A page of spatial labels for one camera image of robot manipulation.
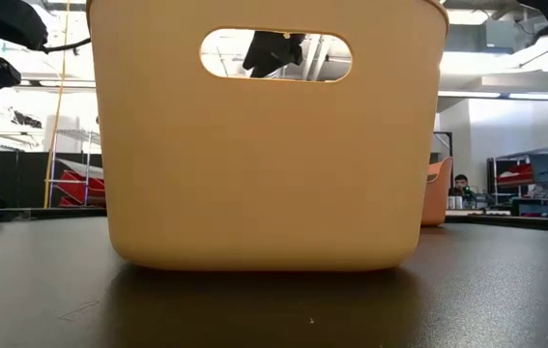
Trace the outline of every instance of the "shelf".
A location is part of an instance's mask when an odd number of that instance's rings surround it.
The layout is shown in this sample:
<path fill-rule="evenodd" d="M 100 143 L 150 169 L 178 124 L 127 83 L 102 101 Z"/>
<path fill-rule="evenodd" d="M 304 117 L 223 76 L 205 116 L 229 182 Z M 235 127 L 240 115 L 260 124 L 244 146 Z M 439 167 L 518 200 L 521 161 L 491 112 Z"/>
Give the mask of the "shelf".
<path fill-rule="evenodd" d="M 78 175 L 85 178 L 87 177 L 86 164 L 82 164 L 82 163 L 78 163 L 78 162 L 74 162 L 66 159 L 56 159 L 56 160 L 65 164 L 71 171 L 77 173 Z M 89 178 L 103 179 L 103 169 L 93 165 L 89 165 Z"/>
<path fill-rule="evenodd" d="M 87 130 L 57 130 L 57 134 L 64 135 L 68 138 L 89 142 L 89 134 L 91 134 L 91 143 L 101 145 L 100 135 L 94 131 Z"/>
<path fill-rule="evenodd" d="M 499 156 L 496 160 L 524 160 L 529 155 L 548 155 L 548 147 L 530 150 L 522 153 Z"/>
<path fill-rule="evenodd" d="M 79 199 L 77 199 L 76 197 L 74 197 L 74 196 L 71 195 L 69 192 L 67 192 L 67 191 L 64 190 L 63 188 L 59 187 L 58 185 L 53 185 L 52 187 L 55 188 L 55 189 L 60 190 L 61 192 L 63 192 L 66 196 L 68 196 L 69 198 L 71 198 L 74 202 L 79 203 L 80 205 L 83 205 L 83 206 L 84 206 L 84 202 L 80 201 Z M 89 193 L 89 194 L 86 196 L 87 206 L 90 206 L 90 205 L 92 205 L 92 204 L 105 203 L 105 198 L 103 198 L 103 197 L 97 197 L 97 196 L 91 195 L 91 191 L 90 191 L 90 190 L 89 190 L 88 193 Z"/>

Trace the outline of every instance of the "black cable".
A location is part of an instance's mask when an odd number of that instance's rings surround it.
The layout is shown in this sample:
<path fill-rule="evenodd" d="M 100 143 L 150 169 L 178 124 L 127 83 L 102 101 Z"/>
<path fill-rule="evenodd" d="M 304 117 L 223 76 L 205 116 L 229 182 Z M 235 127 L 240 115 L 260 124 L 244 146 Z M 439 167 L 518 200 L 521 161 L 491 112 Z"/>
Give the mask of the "black cable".
<path fill-rule="evenodd" d="M 528 47 L 533 46 L 534 44 L 537 44 L 537 41 L 540 40 L 541 37 L 548 35 L 548 25 L 544 28 L 540 29 L 537 33 L 535 33 L 534 38 L 529 43 Z"/>
<path fill-rule="evenodd" d="M 56 46 L 56 47 L 42 47 L 40 49 L 40 51 L 47 54 L 47 53 L 51 53 L 51 52 L 59 52 L 59 51 L 64 51 L 64 50 L 75 49 L 75 48 L 78 48 L 78 47 L 81 47 L 85 44 L 90 44 L 90 43 L 91 43 L 91 38 L 87 38 L 87 39 L 85 39 L 81 42 L 78 42 L 78 43 L 70 43 L 70 44 Z"/>
<path fill-rule="evenodd" d="M 547 55 L 547 54 L 548 54 L 548 50 L 547 50 L 546 52 L 544 52 L 544 53 L 538 55 L 538 56 L 535 56 L 534 58 L 528 60 L 527 62 L 525 62 L 525 63 L 523 63 L 523 64 L 519 64 L 519 67 L 520 67 L 520 68 L 523 68 L 523 67 L 525 67 L 526 65 L 530 64 L 532 61 L 534 61 L 534 60 L 536 60 L 536 59 L 538 59 L 538 58 L 540 58 L 540 57 L 543 57 L 543 56 L 545 56 L 545 55 Z"/>
<path fill-rule="evenodd" d="M 527 29 L 525 29 L 525 27 L 523 26 L 523 24 L 521 24 L 520 21 L 514 21 L 514 24 L 516 24 L 516 26 L 525 34 L 527 35 L 531 35 L 531 36 L 535 36 L 535 33 L 530 33 L 527 31 Z"/>

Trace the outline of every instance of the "ceiling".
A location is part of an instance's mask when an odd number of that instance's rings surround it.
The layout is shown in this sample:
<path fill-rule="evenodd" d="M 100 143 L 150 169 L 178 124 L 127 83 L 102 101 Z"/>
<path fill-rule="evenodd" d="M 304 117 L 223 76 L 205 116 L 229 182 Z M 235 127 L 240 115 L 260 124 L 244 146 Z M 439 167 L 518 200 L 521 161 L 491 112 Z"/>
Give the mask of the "ceiling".
<path fill-rule="evenodd" d="M 42 17 L 48 28 L 48 46 L 62 45 L 65 42 L 66 19 L 67 42 L 75 43 L 88 38 L 89 32 L 84 13 L 85 0 L 72 0 L 69 14 L 65 11 L 65 0 L 25 0 L 33 6 Z M 513 20 L 516 16 L 534 18 L 537 12 L 524 10 L 514 0 L 447 0 L 445 6 L 450 10 L 450 16 L 461 21 L 462 25 L 478 25 L 487 19 L 487 15 L 498 16 L 499 20 Z M 212 73 L 229 76 L 245 76 L 242 62 L 252 38 L 252 32 L 246 30 L 221 30 L 214 32 L 203 42 L 202 61 Z M 540 40 L 537 46 L 516 52 L 485 53 L 485 52 L 453 52 L 447 51 L 441 65 L 442 90 L 474 90 L 474 91 L 548 91 L 548 54 L 542 55 L 521 69 L 519 61 L 529 56 L 538 55 L 542 45 L 548 45 L 548 39 Z M 301 66 L 290 65 L 277 77 L 293 79 L 336 80 L 343 76 L 350 67 L 351 54 L 348 46 L 340 39 L 331 36 L 309 35 L 303 42 L 304 63 Z M 18 106 L 26 108 L 27 113 L 43 122 L 49 114 L 55 112 L 57 80 L 61 77 L 63 54 L 43 54 L 31 52 L 22 46 L 0 42 L 0 56 L 11 62 L 25 80 L 42 80 L 47 87 L 23 86 L 17 92 L 0 93 L 0 110 L 14 106 L 18 101 L 29 101 L 23 94 L 37 93 L 40 98 L 49 102 L 30 102 Z M 64 106 L 64 113 L 89 115 L 95 120 L 97 103 L 95 102 L 95 76 L 93 53 L 90 45 L 79 48 L 76 52 L 66 52 L 66 79 L 70 82 L 67 92 L 81 92 L 67 98 L 66 103 L 85 98 L 83 107 Z"/>

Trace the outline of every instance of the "tan plastic bin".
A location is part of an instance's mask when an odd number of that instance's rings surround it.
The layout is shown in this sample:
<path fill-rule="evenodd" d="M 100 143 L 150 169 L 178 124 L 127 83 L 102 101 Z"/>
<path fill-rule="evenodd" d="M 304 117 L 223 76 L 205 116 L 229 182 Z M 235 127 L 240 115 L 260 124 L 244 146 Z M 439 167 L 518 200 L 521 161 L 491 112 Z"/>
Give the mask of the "tan plastic bin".
<path fill-rule="evenodd" d="M 419 234 L 447 15 L 436 0 L 94 0 L 112 245 L 170 270 L 367 271 Z M 217 28 L 333 33 L 337 83 L 215 77 Z"/>

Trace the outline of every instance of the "metal shelving unit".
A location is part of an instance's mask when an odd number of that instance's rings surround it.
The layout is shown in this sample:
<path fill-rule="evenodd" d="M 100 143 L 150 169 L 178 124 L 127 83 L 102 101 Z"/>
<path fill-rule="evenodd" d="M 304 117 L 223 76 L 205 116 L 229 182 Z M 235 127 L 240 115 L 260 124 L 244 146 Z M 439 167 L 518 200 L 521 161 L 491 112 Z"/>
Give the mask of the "metal shelving unit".
<path fill-rule="evenodd" d="M 510 160 L 510 161 L 516 161 L 518 164 L 521 163 L 527 163 L 529 162 L 529 155 L 548 155 L 548 147 L 541 148 L 541 149 L 535 149 L 530 150 L 526 152 L 521 152 L 517 154 L 511 154 L 511 155 L 505 155 L 500 156 L 496 158 L 492 158 L 493 160 L 493 184 L 495 185 L 495 196 L 499 196 L 499 185 L 497 183 L 497 161 L 499 160 Z M 521 186 L 518 187 L 519 190 L 519 196 L 521 196 Z"/>
<path fill-rule="evenodd" d="M 0 130 L 0 151 L 30 151 L 40 146 L 42 139 L 43 130 Z"/>
<path fill-rule="evenodd" d="M 54 179 L 54 167 L 55 167 L 55 164 L 56 164 L 56 161 L 57 161 L 57 152 L 56 152 L 56 148 L 57 148 L 57 139 L 59 138 L 59 135 L 62 135 L 62 136 L 66 136 L 70 139 L 73 139 L 73 140 L 77 140 L 77 141 L 82 141 L 83 143 L 87 143 L 88 146 L 87 146 L 87 161 L 86 161 L 86 164 L 84 164 L 85 168 L 84 168 L 84 177 L 85 177 L 85 180 L 84 181 L 79 181 L 79 180 L 56 180 Z M 49 198 L 48 198 L 48 202 L 49 202 L 49 205 L 52 204 L 52 189 L 54 188 L 58 188 L 58 189 L 61 189 L 59 188 L 56 184 L 84 184 L 84 187 L 85 187 L 85 194 L 84 194 L 84 202 L 83 202 L 83 205 L 84 206 L 87 206 L 88 203 L 89 203 L 89 179 L 91 178 L 91 145 L 92 144 L 96 144 L 96 145 L 101 145 L 101 139 L 100 139 L 100 135 L 94 131 L 90 131 L 90 130 L 57 130 L 57 135 L 54 137 L 54 147 L 53 147 L 53 150 L 52 150 L 52 166 L 50 168 L 50 185 L 51 185 L 51 188 L 50 188 L 50 193 L 49 193 Z M 68 163 L 72 163 L 70 161 L 67 161 L 67 160 L 63 160 L 63 159 L 58 159 L 59 161 L 65 163 L 65 164 L 68 164 Z"/>

